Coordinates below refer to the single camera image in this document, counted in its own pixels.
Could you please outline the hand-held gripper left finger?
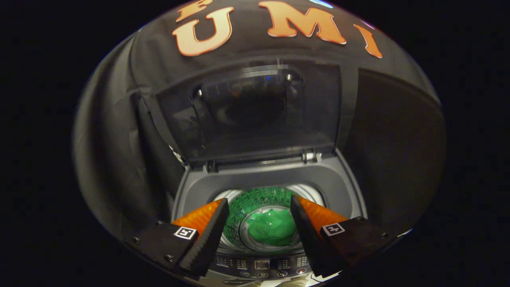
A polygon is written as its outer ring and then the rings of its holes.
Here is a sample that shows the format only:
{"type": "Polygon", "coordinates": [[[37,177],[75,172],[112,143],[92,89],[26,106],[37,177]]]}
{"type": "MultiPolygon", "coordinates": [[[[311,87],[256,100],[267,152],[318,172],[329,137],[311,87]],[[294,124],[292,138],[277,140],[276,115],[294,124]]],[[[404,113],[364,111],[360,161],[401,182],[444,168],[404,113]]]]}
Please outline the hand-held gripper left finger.
{"type": "Polygon", "coordinates": [[[127,233],[124,243],[142,259],[179,278],[206,276],[226,221],[228,199],[208,203],[172,222],[156,222],[127,233]]]}

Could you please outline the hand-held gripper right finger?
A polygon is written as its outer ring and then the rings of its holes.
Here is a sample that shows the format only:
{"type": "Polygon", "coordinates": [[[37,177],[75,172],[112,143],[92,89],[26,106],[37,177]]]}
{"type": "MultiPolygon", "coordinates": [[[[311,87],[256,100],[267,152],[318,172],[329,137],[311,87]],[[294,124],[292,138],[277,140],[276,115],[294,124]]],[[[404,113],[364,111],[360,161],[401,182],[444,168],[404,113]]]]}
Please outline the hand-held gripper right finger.
{"type": "Polygon", "coordinates": [[[316,276],[364,267],[399,240],[363,216],[349,219],[297,195],[291,197],[290,212],[316,276]]]}

